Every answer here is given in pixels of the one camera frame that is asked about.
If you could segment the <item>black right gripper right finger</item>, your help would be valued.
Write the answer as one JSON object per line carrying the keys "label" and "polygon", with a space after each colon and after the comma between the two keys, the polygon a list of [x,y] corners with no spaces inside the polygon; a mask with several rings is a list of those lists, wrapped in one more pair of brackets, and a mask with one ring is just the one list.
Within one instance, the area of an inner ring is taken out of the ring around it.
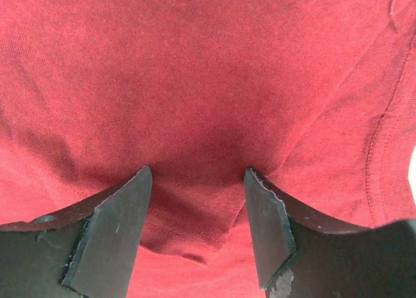
{"label": "black right gripper right finger", "polygon": [[354,225],[244,175],[259,287],[267,297],[414,297],[415,221]]}

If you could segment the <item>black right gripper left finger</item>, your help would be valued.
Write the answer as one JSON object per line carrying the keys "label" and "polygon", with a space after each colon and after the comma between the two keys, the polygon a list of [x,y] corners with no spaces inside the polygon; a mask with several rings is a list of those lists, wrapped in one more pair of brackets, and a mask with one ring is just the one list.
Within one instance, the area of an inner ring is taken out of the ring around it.
{"label": "black right gripper left finger", "polygon": [[2,297],[125,297],[150,202],[149,167],[78,203],[1,226]]}

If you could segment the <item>dark red t-shirt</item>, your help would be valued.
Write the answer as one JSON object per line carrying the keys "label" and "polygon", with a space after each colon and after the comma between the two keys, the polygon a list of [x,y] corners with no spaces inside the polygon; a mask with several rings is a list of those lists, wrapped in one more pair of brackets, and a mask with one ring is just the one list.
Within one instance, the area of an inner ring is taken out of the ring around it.
{"label": "dark red t-shirt", "polygon": [[130,297],[260,297],[254,167],[361,226],[415,216],[415,0],[1,0],[1,222],[147,165]]}

